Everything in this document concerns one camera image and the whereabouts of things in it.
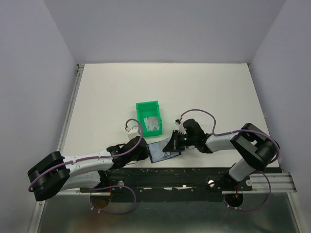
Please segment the blue leather card holder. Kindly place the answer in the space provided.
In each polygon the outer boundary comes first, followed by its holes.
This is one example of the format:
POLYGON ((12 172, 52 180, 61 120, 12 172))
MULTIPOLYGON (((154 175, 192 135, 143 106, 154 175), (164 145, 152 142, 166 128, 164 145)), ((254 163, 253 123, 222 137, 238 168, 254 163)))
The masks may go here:
POLYGON ((161 162, 167 159, 181 155, 181 152, 163 152, 164 147, 168 144, 169 138, 162 141, 148 144, 149 158, 151 163, 161 162))

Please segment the green plastic bin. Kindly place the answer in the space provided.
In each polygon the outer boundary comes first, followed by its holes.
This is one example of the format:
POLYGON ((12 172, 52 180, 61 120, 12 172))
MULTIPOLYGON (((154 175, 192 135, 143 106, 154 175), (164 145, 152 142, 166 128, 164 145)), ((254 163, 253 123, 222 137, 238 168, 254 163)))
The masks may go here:
POLYGON ((137 118, 143 128, 143 137, 160 136, 163 133, 158 101, 136 103, 137 118))

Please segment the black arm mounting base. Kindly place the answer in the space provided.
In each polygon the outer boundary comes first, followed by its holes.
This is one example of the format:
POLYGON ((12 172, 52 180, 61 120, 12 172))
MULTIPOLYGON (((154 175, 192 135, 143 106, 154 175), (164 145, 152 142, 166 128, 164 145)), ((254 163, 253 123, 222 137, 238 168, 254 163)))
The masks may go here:
POLYGON ((94 188, 80 188, 82 193, 108 193, 112 202, 222 201, 222 193, 251 191, 246 184, 226 180, 226 167, 214 168, 121 168, 99 171, 100 183, 94 188))

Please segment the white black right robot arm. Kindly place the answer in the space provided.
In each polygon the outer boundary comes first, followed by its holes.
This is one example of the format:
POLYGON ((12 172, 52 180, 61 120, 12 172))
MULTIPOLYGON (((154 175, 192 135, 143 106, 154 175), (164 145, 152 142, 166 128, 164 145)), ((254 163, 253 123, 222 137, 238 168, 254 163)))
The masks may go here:
POLYGON ((195 147, 201 153, 212 154, 221 150, 236 150, 241 159, 221 179, 222 186, 235 190, 244 178, 255 171, 264 171, 268 164, 277 160, 280 147, 251 123, 241 129, 221 134, 208 134, 194 119, 176 120, 178 130, 172 136, 163 152, 182 152, 186 147, 195 147))

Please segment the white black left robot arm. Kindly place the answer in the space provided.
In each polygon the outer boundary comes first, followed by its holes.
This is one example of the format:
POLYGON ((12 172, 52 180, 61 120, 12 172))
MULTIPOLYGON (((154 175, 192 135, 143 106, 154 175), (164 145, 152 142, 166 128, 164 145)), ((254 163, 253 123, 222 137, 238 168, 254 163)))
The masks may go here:
POLYGON ((140 136, 90 155, 63 156, 61 152, 54 151, 27 172, 30 180, 28 191, 34 194, 36 201, 48 200, 60 191, 74 188, 94 188, 102 192, 108 185, 103 172, 123 168, 130 162, 148 157, 147 143, 140 136))

